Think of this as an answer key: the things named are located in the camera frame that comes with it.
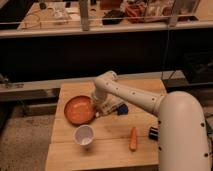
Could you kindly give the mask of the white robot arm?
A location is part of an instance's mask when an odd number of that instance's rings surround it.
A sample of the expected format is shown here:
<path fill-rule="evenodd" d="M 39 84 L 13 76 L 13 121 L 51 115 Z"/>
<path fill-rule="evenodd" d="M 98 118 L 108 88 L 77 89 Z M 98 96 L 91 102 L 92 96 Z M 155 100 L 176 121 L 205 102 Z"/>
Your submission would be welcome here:
<path fill-rule="evenodd" d="M 159 171 L 211 171 L 204 112 L 199 101 L 184 91 L 166 95 L 119 84 L 114 71 L 94 79 L 96 104 L 117 96 L 158 118 Z"/>

